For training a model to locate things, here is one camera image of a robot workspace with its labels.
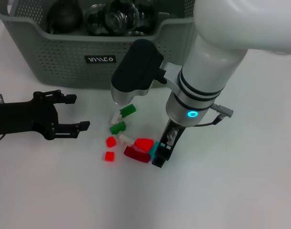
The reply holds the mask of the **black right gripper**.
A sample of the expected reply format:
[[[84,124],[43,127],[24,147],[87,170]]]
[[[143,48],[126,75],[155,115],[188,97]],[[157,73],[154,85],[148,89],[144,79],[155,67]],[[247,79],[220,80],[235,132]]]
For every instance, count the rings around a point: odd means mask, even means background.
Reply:
[[[167,134],[172,130],[177,129],[178,134],[173,146],[167,145]],[[160,143],[164,144],[165,146],[160,146],[159,148],[159,156],[155,156],[152,160],[152,164],[156,167],[162,167],[166,161],[168,161],[172,155],[173,149],[176,146],[176,143],[180,139],[181,135],[183,134],[185,128],[177,123],[173,122],[169,119],[163,134],[160,139]]]

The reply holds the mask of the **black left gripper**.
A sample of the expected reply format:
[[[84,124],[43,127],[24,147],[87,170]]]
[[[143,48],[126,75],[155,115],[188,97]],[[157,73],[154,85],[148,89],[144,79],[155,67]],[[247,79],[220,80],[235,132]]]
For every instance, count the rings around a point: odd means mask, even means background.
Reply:
[[[74,104],[75,94],[64,95],[61,90],[34,92],[27,102],[0,103],[0,135],[37,132],[47,140],[77,138],[87,131],[90,121],[59,124],[54,104]]]

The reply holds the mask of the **teal square brick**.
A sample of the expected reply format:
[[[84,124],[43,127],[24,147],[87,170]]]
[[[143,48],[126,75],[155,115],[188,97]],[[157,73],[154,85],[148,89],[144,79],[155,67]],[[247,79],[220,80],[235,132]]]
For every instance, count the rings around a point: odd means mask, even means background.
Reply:
[[[156,154],[156,150],[159,146],[159,142],[156,141],[153,146],[151,147],[151,149],[148,151],[148,154],[150,155],[151,160],[153,160],[155,158],[155,154]]]

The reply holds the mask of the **red sloped toy brick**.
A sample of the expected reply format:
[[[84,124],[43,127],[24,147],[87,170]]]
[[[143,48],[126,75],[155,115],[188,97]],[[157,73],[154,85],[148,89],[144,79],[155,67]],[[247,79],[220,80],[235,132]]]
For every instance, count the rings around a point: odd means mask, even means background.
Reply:
[[[153,145],[154,145],[154,141],[148,138],[138,138],[134,142],[134,146],[136,146],[138,149],[146,153],[150,151]]]

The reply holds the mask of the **dark red brick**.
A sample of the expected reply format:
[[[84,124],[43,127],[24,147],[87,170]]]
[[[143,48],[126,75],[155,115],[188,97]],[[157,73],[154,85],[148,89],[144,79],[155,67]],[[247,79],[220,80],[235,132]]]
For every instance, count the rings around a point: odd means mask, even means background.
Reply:
[[[138,151],[131,146],[126,147],[126,149],[124,151],[124,155],[131,158],[131,159],[134,159],[134,160],[137,160],[137,161],[143,162],[143,163],[148,163],[151,159],[151,157],[148,153]]]

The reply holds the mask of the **white toy brick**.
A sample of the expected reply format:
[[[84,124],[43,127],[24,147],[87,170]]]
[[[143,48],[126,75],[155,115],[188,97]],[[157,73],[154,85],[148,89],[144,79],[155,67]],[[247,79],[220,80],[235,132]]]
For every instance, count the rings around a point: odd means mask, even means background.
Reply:
[[[126,146],[132,146],[135,143],[135,140],[133,140],[133,139],[131,139],[123,134],[120,134],[118,139],[119,139],[121,144],[126,145]]]
[[[111,121],[110,121],[110,124],[111,125],[115,125],[115,124],[118,124],[122,119],[122,114],[120,111],[116,111],[115,114],[113,115]]]

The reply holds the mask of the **grey-green perforated storage bin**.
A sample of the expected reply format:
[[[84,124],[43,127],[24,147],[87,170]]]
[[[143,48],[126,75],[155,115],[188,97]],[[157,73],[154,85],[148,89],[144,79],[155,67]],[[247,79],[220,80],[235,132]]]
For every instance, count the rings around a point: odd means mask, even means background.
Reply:
[[[68,34],[47,33],[47,17],[57,0],[0,0],[0,20],[34,75],[44,84],[108,89],[136,37],[90,36],[82,24]],[[195,0],[158,0],[152,41],[166,62],[182,65],[197,31]]]

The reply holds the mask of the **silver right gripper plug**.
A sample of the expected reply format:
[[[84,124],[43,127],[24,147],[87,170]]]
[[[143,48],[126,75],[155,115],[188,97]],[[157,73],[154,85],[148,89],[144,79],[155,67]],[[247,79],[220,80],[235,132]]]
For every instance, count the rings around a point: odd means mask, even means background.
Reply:
[[[168,134],[167,134],[167,145],[169,146],[173,146],[174,142],[176,140],[178,134],[178,130],[177,129],[172,129]]]

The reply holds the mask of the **green toy brick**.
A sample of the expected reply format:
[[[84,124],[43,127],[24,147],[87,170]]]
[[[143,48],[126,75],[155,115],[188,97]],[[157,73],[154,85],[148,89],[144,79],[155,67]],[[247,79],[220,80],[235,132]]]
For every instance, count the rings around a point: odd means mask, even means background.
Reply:
[[[122,118],[125,118],[125,117],[133,114],[134,112],[136,112],[136,107],[133,104],[130,104],[130,105],[128,105],[120,110],[120,114],[121,114]]]
[[[116,134],[118,134],[119,132],[122,132],[122,131],[125,131],[125,130],[126,130],[126,124],[125,124],[124,121],[121,121],[121,122],[119,122],[119,123],[117,123],[117,124],[111,126],[111,127],[109,128],[109,130],[110,130],[110,133],[111,133],[112,135],[116,135]]]

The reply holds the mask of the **black round teapot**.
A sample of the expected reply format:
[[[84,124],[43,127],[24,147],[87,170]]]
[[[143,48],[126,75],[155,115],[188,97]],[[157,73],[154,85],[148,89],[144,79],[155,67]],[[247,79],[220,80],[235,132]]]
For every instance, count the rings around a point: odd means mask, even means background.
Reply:
[[[78,0],[57,0],[50,8],[46,19],[49,34],[71,33],[83,22],[83,12]]]

